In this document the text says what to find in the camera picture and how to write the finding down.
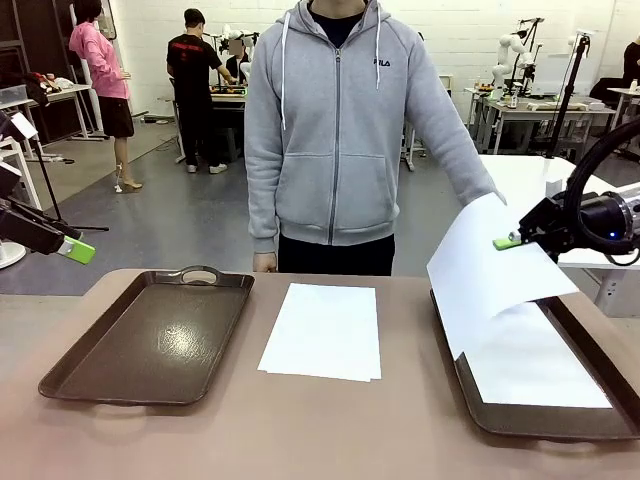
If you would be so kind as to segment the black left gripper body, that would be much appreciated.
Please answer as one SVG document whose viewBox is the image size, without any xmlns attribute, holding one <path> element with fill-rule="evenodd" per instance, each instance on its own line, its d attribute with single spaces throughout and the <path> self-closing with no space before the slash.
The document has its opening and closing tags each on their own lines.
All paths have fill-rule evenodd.
<svg viewBox="0 0 640 480">
<path fill-rule="evenodd" d="M 1 200 L 1 239 L 35 252 L 38 247 L 39 210 L 13 198 Z"/>
</svg>

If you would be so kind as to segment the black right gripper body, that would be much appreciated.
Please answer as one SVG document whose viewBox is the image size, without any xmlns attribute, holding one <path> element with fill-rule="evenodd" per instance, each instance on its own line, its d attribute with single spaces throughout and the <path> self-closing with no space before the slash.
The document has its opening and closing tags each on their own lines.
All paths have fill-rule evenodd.
<svg viewBox="0 0 640 480">
<path fill-rule="evenodd" d="M 553 260 L 575 249 L 629 253 L 627 208 L 613 192 L 587 193 L 575 202 L 567 191 L 545 198 L 520 220 L 518 233 L 522 243 L 538 244 Z"/>
</svg>

